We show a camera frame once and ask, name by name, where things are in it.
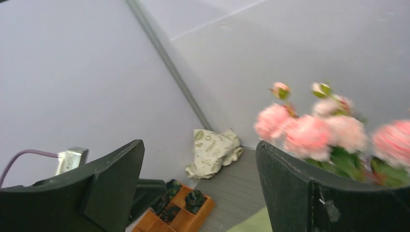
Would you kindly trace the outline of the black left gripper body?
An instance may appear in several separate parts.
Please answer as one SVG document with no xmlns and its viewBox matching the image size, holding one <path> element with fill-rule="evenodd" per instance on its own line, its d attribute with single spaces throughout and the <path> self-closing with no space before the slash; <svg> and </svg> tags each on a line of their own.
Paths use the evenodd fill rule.
<svg viewBox="0 0 410 232">
<path fill-rule="evenodd" d="M 132 201 L 128 224 L 135 222 L 167 192 L 166 183 L 158 179 L 139 179 Z"/>
</svg>

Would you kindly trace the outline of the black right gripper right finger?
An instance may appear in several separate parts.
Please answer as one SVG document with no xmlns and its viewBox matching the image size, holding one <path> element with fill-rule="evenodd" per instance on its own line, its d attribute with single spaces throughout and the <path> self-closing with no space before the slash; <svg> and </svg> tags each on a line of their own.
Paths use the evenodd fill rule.
<svg viewBox="0 0 410 232">
<path fill-rule="evenodd" d="M 256 163 L 275 232 L 407 232 L 409 187 L 344 178 L 296 159 L 266 141 Z"/>
</svg>

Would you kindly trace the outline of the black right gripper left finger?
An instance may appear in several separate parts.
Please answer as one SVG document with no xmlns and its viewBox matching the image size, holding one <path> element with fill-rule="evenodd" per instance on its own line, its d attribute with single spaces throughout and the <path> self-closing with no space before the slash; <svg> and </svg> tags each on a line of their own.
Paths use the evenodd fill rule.
<svg viewBox="0 0 410 232">
<path fill-rule="evenodd" d="M 132 223 L 142 140 L 66 173 L 0 191 L 3 232 L 123 232 Z"/>
</svg>

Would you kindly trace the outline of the green wrapping paper sheet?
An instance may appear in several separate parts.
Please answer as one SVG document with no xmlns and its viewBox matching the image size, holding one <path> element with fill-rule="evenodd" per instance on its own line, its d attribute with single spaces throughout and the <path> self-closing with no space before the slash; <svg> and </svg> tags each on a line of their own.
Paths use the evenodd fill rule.
<svg viewBox="0 0 410 232">
<path fill-rule="evenodd" d="M 262 208 L 245 221 L 230 228 L 227 232 L 272 232 L 267 208 Z"/>
</svg>

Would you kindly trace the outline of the pink rose stem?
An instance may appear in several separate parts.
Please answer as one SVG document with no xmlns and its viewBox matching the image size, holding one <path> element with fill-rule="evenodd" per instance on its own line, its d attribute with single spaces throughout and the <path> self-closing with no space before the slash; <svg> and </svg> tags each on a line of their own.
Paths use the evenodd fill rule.
<svg viewBox="0 0 410 232">
<path fill-rule="evenodd" d="M 360 156 L 368 147 L 364 123 L 353 116 L 350 100 L 334 94 L 328 84 L 313 83 L 311 91 L 320 99 L 312 109 L 314 116 L 323 119 L 335 136 L 330 145 L 329 164 L 322 166 L 339 176 L 363 181 Z"/>
<path fill-rule="evenodd" d="M 328 161 L 335 137 L 327 123 L 311 115 L 298 116 L 286 84 L 275 82 L 270 91 L 283 104 L 272 104 L 258 114 L 254 129 L 260 139 L 271 144 L 281 139 L 284 150 L 299 159 Z"/>
<path fill-rule="evenodd" d="M 381 186 L 410 185 L 410 120 L 393 120 L 372 135 L 374 156 L 370 167 Z"/>
</svg>

